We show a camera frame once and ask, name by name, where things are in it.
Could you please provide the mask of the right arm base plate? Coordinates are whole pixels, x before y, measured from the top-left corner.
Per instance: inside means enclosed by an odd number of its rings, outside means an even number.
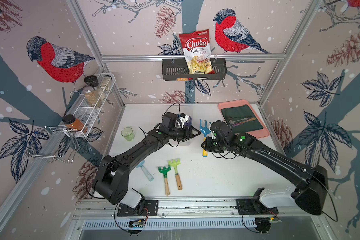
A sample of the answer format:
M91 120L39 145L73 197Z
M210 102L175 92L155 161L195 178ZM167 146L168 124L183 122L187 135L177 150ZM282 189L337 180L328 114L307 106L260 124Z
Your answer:
M258 188L252 197L236 199L236 209L239 215L273 215L279 214L277 207L268 208L260 201L260 195L265 188Z

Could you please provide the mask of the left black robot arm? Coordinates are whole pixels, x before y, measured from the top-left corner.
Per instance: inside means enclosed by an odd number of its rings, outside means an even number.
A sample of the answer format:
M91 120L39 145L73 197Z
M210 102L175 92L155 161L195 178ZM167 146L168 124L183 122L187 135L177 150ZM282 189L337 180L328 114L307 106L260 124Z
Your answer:
M170 140L186 142L201 134L192 126L185 114L165 113L162 121L150 130L143 140L131 149L115 157L105 156L92 183L92 189L112 205L123 204L141 209L144 196L129 187L129 175L150 154L160 150Z

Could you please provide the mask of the lime green rake wooden handle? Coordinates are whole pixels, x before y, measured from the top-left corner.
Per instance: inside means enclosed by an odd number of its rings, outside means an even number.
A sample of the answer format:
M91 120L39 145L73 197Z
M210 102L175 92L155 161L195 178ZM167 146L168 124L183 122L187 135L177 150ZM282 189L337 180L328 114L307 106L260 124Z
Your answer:
M180 175L179 175L179 172L177 169L178 165L181 164L181 160L180 159L168 160L168 163L169 163L170 167L174 168L174 170L175 170L177 187L178 187L178 190L181 191L183 189L183 186L182 186L181 178L180 178Z

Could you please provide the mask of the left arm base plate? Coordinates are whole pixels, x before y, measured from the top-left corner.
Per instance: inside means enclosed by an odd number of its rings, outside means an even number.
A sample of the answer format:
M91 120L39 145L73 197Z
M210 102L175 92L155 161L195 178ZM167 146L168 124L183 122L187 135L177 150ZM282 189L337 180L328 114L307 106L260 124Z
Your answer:
M117 210L118 217L146 217L157 216L158 200L141 200L135 208L120 204Z

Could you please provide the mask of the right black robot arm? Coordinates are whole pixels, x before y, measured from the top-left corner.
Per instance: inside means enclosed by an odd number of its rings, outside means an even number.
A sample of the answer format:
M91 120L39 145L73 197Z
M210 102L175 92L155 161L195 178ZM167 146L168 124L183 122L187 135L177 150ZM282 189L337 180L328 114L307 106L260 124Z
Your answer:
M274 151L248 133L235 134L222 121L213 122L210 131L212 136L206 137L202 143L203 150L219 154L227 151L266 166L296 187L291 197L298 207L315 216L323 213L328 193L328 173L324 167L299 163Z

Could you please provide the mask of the blue fork rake yellow handle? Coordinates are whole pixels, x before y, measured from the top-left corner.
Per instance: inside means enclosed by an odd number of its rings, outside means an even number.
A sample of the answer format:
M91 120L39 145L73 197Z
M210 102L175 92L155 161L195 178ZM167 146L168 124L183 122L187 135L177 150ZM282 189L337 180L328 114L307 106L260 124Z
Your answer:
M211 133L209 129L209 125L207 120L204 120L204 123L202 123L202 120L200 120L200 131L204 135L204 140L206 140L206 137Z

